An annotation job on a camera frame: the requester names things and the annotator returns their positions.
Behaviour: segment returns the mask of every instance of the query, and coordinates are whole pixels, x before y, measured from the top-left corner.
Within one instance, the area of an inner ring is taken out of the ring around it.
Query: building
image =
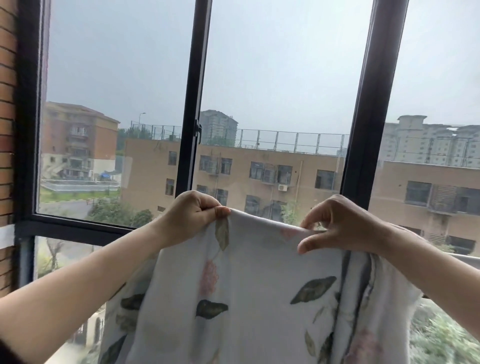
[[[121,199],[163,212],[174,199],[179,151],[180,143],[128,139]],[[195,163],[194,189],[231,208],[295,223],[339,191],[344,158],[199,145]],[[480,170],[384,161],[370,211],[457,253],[480,256]]]
[[[233,117],[220,111],[200,112],[202,144],[234,146],[237,139],[237,125]]]
[[[480,168],[480,125],[424,124],[425,118],[402,115],[398,124],[386,123],[379,159]]]
[[[91,180],[115,170],[119,123],[85,106],[47,102],[41,130],[42,178]]]

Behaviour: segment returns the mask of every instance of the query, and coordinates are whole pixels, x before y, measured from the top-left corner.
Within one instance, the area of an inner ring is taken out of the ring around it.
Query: road
[[[91,208],[92,205],[87,205],[87,200],[44,202],[40,204],[39,213],[84,219]]]

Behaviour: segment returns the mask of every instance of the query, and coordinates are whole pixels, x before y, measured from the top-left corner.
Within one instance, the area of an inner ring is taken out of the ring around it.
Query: finger
[[[219,218],[226,218],[230,215],[230,209],[226,206],[220,205],[198,212],[198,214],[201,216],[203,223],[208,225]]]
[[[217,206],[222,206],[221,203],[219,203],[214,197],[208,195],[208,194],[202,194],[198,193],[198,206],[202,210],[206,210],[209,208],[214,208]]]
[[[319,203],[305,216],[300,223],[300,227],[304,229],[312,229],[316,222],[321,222],[328,227],[332,220],[331,201],[328,199]]]
[[[298,247],[299,254],[305,254],[310,250],[335,247],[335,233],[333,231],[320,232],[303,239]]]

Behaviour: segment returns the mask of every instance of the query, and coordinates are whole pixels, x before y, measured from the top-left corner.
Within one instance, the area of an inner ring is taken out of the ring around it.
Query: overcast sky
[[[214,0],[202,110],[349,133],[371,1]],[[52,0],[47,99],[181,125],[194,0]],[[480,124],[480,1],[410,0],[387,121]]]

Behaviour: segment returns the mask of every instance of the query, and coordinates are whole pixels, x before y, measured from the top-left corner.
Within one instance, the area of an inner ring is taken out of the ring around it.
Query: floral fabric
[[[420,292],[375,255],[298,255],[312,233],[233,211],[163,250],[107,303],[99,363],[408,363]]]

